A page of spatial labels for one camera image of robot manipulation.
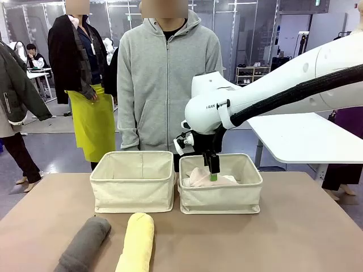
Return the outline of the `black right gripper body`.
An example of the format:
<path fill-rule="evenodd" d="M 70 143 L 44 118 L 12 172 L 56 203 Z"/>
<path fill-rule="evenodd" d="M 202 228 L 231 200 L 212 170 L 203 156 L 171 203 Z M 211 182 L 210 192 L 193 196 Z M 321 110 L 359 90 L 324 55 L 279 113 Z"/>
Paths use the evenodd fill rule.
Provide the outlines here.
<path fill-rule="evenodd" d="M 217 129 L 211 134 L 201 134 L 193 131 L 193 149 L 204 155 L 218 154 L 222 151 L 224 129 Z"/>

